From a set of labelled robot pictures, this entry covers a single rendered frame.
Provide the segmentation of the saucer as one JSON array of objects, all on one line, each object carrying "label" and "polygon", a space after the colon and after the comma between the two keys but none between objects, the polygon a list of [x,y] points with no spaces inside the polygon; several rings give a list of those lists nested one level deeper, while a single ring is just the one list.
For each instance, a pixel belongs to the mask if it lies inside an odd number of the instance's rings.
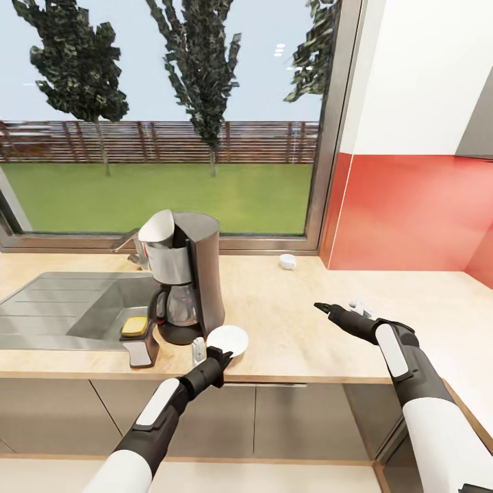
[{"label": "saucer", "polygon": [[248,345],[249,337],[246,332],[233,325],[225,325],[213,330],[207,339],[207,346],[218,347],[224,353],[232,351],[231,357],[243,353]]}]

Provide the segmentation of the coffee cup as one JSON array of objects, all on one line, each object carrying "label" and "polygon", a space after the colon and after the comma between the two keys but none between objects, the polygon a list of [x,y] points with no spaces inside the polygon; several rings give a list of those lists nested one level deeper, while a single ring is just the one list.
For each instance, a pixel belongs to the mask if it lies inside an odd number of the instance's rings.
[{"label": "coffee cup", "polygon": [[280,264],[284,269],[296,269],[295,257],[291,254],[283,254],[280,257]]}]

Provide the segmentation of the paper coffee filter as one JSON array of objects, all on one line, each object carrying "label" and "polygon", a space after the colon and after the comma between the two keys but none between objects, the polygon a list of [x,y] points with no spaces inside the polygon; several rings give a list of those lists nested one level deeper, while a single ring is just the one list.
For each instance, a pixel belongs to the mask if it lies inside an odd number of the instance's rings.
[{"label": "paper coffee filter", "polygon": [[139,240],[172,247],[175,224],[170,209],[161,210],[139,230]]}]

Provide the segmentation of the bottle of coffee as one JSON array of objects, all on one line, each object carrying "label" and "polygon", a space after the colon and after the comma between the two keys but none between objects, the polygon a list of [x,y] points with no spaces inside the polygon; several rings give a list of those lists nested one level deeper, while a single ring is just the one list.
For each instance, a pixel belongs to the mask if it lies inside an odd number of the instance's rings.
[{"label": "bottle of coffee", "polygon": [[153,337],[152,319],[134,316],[127,319],[119,340],[129,351],[131,368],[153,367],[160,344]]}]

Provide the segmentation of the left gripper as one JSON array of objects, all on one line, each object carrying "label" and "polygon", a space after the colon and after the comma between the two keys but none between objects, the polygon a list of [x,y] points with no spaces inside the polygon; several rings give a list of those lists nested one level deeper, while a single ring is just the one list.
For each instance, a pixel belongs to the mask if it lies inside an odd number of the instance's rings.
[{"label": "left gripper", "polygon": [[224,369],[231,363],[233,357],[232,351],[226,353],[218,347],[208,346],[206,349],[206,358],[204,362],[199,364],[195,369],[201,371],[205,381],[205,387],[214,385],[214,387],[222,388],[224,385],[223,373]]}]

